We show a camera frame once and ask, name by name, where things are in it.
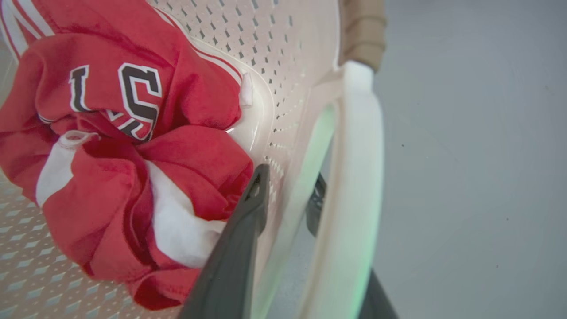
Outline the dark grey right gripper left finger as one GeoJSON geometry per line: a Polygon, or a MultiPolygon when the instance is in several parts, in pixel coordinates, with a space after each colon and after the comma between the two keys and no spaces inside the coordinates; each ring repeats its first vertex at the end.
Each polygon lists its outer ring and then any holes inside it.
{"type": "Polygon", "coordinates": [[[270,170],[257,166],[178,317],[249,319],[259,236],[267,223],[270,170]]]}

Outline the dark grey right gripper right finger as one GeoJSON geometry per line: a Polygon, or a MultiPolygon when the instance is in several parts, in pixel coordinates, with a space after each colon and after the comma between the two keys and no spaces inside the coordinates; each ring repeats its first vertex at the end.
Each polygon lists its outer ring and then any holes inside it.
{"type": "MultiPolygon", "coordinates": [[[[306,224],[310,233],[317,236],[319,222],[322,216],[322,206],[326,194],[326,182],[322,174],[314,186],[307,208],[306,224]]],[[[366,293],[358,316],[359,319],[397,319],[398,315],[389,301],[377,275],[371,269],[367,282],[366,293]]]]}

